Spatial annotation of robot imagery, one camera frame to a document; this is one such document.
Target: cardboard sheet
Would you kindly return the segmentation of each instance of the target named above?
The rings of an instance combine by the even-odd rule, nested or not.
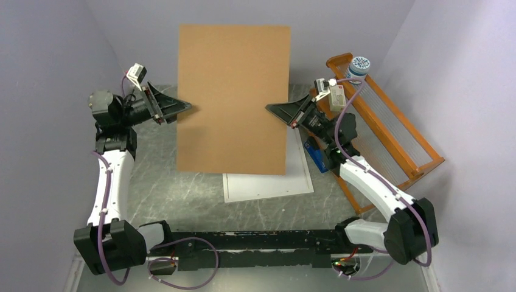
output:
[[[284,175],[285,124],[265,109],[288,101],[290,28],[180,26],[177,169]]]

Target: white wall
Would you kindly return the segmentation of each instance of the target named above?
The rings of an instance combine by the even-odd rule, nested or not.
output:
[[[417,0],[375,74],[447,162],[410,192],[436,208],[442,290],[516,287],[516,2]]]
[[[98,176],[87,98],[122,71],[84,1],[0,7],[0,290],[62,291]]]
[[[291,26],[290,81],[329,77],[329,57],[353,52],[379,67],[414,0],[87,0],[123,68],[144,64],[177,84],[180,24]]]

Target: plastic container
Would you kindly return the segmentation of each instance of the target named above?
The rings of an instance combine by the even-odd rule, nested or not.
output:
[[[347,67],[346,78],[359,78],[364,80],[371,67],[371,62],[364,57],[355,57]],[[350,81],[353,84],[360,84],[360,81]]]

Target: white sheet of paper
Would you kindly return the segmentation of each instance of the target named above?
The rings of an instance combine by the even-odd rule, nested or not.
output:
[[[313,193],[312,179],[299,130],[287,130],[287,174],[243,175],[224,173],[226,203]]]

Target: table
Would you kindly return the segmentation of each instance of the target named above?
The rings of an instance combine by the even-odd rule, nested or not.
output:
[[[177,87],[157,87],[169,96],[177,96]],[[290,85],[289,100],[304,97],[310,87]],[[333,229],[337,223],[355,216],[332,174],[320,173],[306,152],[314,193],[225,203],[221,174],[176,171],[175,123],[159,126],[147,121],[134,129],[138,149],[127,215],[135,227],[167,220],[172,231]],[[301,137],[307,137],[302,129]],[[350,190],[359,203],[368,203],[352,186]],[[376,210],[362,217],[383,221]]]

